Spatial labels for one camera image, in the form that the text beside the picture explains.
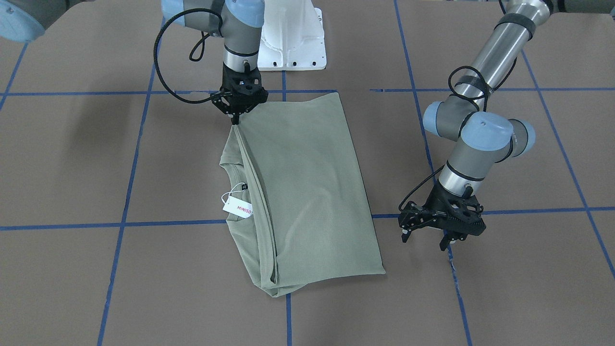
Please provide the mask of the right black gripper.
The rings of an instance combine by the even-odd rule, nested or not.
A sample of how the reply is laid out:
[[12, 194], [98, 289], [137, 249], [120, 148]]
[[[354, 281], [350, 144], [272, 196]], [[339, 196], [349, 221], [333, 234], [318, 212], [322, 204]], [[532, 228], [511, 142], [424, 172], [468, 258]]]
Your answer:
[[232, 125], [239, 125], [242, 114], [267, 99], [268, 91], [263, 87], [257, 67], [248, 72], [236, 72], [226, 65], [222, 66], [221, 91], [211, 95], [213, 105], [228, 115]]

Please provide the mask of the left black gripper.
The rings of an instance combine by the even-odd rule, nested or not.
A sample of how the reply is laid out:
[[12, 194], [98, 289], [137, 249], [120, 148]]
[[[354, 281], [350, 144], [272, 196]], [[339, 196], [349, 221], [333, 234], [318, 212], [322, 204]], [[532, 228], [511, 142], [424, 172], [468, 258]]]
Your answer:
[[486, 229], [482, 218], [484, 208], [475, 195], [460, 197], [436, 182], [428, 197], [428, 210], [410, 201], [402, 207], [398, 225], [402, 229], [402, 243], [409, 240], [413, 230], [434, 225], [444, 230], [440, 250], [445, 251], [455, 241], [464, 241], [467, 235], [479, 236]]

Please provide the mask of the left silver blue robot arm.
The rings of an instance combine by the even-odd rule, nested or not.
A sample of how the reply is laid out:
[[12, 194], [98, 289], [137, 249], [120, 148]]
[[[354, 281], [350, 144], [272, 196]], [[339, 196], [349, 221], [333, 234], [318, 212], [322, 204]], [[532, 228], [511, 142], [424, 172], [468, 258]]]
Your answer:
[[444, 230], [439, 243], [446, 250], [469, 235], [486, 228], [483, 206], [476, 193], [489, 170], [499, 162], [521, 156], [536, 141], [527, 122], [504, 118], [487, 111], [490, 96], [514, 69], [517, 57], [536, 29], [558, 13], [613, 14], [612, 0], [509, 0], [492, 34], [455, 83], [448, 79], [450, 95], [435, 101], [422, 116], [426, 131], [455, 142], [446, 162], [437, 169], [432, 190], [423, 205], [405, 197], [398, 209], [403, 242], [414, 230], [431, 227]]

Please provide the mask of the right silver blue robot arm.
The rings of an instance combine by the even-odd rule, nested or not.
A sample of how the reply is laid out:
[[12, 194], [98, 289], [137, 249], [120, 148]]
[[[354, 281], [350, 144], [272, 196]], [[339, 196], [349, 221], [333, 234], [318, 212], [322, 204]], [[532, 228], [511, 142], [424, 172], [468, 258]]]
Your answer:
[[[16, 42], [33, 42], [77, 4], [77, 0], [3, 0], [0, 3], [1, 36]], [[161, 1], [164, 23], [156, 36], [152, 56], [163, 88], [184, 103], [209, 101], [231, 119], [232, 125], [238, 125], [242, 114], [251, 112], [268, 99], [258, 68], [264, 7], [263, 0]], [[211, 37], [224, 40], [221, 87], [204, 99], [186, 99], [163, 79], [160, 42], [174, 23], [200, 31], [198, 46], [204, 46]]]

